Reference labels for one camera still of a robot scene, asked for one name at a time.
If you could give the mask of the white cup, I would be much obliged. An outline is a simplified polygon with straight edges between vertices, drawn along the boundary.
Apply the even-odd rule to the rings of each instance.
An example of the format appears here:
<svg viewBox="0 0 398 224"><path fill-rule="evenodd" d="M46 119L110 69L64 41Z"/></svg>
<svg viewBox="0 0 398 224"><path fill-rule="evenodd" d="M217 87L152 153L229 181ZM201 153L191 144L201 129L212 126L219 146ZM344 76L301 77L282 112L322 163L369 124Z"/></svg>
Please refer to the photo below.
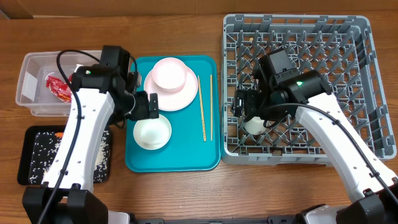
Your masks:
<svg viewBox="0 0 398 224"><path fill-rule="evenodd" d="M267 128L264 126L264 120L255 116L244 124L244 129L255 136L264 133Z"/></svg>

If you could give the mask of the white bowl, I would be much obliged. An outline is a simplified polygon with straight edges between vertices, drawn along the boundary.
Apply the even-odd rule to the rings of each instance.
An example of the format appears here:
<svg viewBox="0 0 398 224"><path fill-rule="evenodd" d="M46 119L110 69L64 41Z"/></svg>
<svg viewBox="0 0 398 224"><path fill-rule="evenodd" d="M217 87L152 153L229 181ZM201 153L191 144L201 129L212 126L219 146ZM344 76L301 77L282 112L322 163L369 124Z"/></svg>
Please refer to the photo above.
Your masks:
<svg viewBox="0 0 398 224"><path fill-rule="evenodd" d="M134 125L135 142L145 150L158 150L170 140L172 127L170 121L163 115L156 119L144 119Z"/></svg>

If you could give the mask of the pink bowl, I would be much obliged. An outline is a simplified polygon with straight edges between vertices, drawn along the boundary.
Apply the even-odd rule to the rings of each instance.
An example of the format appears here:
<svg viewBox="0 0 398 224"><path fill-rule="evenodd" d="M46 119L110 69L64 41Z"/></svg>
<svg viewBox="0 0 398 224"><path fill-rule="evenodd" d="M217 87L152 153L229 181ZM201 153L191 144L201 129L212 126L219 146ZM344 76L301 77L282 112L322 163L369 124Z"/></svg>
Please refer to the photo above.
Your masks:
<svg viewBox="0 0 398 224"><path fill-rule="evenodd" d="M152 79L157 86L169 92L183 88L187 79L187 66L174 57L159 60L152 69Z"/></svg>

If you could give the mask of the red snack wrapper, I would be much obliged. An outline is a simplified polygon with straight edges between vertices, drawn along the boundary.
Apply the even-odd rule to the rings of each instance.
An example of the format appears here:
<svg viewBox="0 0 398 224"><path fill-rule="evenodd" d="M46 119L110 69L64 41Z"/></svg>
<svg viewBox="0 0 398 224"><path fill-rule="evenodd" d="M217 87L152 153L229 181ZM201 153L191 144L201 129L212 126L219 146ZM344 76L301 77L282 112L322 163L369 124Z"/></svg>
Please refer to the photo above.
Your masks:
<svg viewBox="0 0 398 224"><path fill-rule="evenodd" d="M48 88L59 100L64 103L70 103L72 101L72 91L65 81L52 76L52 73L45 77L45 81L46 88Z"/></svg>

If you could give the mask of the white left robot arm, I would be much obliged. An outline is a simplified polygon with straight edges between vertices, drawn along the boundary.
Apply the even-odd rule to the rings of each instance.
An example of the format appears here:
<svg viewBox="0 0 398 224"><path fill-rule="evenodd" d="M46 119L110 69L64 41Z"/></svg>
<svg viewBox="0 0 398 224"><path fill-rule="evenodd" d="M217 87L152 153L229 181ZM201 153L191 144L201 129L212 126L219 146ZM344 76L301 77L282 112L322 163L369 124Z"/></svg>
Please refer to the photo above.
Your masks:
<svg viewBox="0 0 398 224"><path fill-rule="evenodd" d="M22 205L31 223L134 223L93 193L96 157L107 126L159 117L157 94L138 91L141 76L125 49L105 45L94 65L64 78L72 102L60 147L39 187L27 187Z"/></svg>

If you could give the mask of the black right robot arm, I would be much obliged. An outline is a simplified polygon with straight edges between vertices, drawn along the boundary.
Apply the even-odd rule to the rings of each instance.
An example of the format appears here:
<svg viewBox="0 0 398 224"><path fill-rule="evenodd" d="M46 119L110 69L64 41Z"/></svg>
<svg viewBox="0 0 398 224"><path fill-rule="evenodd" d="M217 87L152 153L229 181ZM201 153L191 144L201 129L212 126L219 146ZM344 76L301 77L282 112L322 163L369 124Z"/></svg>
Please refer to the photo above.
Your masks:
<svg viewBox="0 0 398 224"><path fill-rule="evenodd" d="M329 83L316 70L300 73L284 49L259 59L256 90L236 90L231 104L244 128L259 135L287 115L319 143L343 181L347 207L325 204L289 217L288 223L397 223L397 175L381 162L342 112Z"/></svg>

